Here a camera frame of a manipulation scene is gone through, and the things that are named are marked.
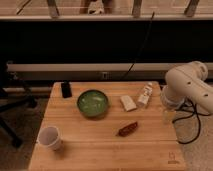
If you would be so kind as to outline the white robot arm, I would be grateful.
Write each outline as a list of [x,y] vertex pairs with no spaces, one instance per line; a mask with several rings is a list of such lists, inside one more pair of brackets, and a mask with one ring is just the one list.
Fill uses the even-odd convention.
[[207,66],[193,61],[170,69],[165,74],[166,85],[162,88],[160,99],[164,106],[163,120],[169,123],[178,109],[189,99],[205,111],[213,114],[213,87],[205,83],[208,77]]

